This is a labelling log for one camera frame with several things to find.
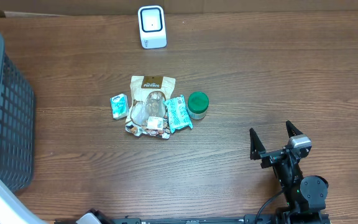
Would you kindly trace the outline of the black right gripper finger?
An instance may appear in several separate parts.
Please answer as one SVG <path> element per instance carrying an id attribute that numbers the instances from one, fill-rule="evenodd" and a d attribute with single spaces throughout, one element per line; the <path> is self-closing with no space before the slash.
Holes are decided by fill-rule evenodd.
<path id="1" fill-rule="evenodd" d="M 266 153 L 266 149 L 259 139 L 256 131 L 253 128 L 249 129 L 250 132 L 250 159 L 259 160 L 261 155 Z"/>
<path id="2" fill-rule="evenodd" d="M 303 134 L 290 120 L 287 120 L 285 124 L 289 138 Z"/>

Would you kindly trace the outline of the green lid jar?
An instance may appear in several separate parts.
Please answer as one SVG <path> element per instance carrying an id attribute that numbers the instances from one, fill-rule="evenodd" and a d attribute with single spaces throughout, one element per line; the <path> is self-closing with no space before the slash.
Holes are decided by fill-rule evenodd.
<path id="1" fill-rule="evenodd" d="M 201 92 L 193 92 L 188 98 L 188 113 L 192 119 L 203 119 L 209 107 L 208 96 Z"/>

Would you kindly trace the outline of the teal snack packet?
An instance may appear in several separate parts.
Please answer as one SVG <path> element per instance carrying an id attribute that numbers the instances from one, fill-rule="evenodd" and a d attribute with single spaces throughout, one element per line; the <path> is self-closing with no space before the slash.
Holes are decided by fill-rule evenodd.
<path id="1" fill-rule="evenodd" d="M 167 107 L 168 123 L 171 133 L 185 127 L 193 128 L 183 95 L 166 100 L 164 105 Z"/>

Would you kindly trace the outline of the brown beige snack pouch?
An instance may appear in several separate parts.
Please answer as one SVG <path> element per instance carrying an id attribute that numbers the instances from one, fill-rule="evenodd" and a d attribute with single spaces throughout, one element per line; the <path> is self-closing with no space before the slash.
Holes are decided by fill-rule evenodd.
<path id="1" fill-rule="evenodd" d="M 134 136 L 170 138 L 167 107 L 176 80 L 163 76 L 133 76 L 131 78 L 131 107 L 125 130 Z"/>

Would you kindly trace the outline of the small teal tissue pack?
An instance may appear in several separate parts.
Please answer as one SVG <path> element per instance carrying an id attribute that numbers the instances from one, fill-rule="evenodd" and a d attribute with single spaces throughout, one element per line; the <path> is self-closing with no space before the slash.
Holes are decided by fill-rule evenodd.
<path id="1" fill-rule="evenodd" d="M 127 96 L 123 93 L 116 95 L 110 99 L 112 117 L 114 119 L 121 119 L 128 115 L 129 106 Z"/>

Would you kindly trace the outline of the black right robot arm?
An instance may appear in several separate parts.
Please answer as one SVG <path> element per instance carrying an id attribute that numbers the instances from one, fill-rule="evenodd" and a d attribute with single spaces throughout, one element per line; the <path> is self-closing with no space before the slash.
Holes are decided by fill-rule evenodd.
<path id="1" fill-rule="evenodd" d="M 249 129 L 250 159 L 260 160 L 263 169 L 273 169 L 292 213 L 318 213 L 326 208 L 329 184 L 318 175 L 303 175 L 299 163 L 310 153 L 311 139 L 289 120 L 286 129 L 287 145 L 270 152 L 266 151 L 256 131 Z"/>

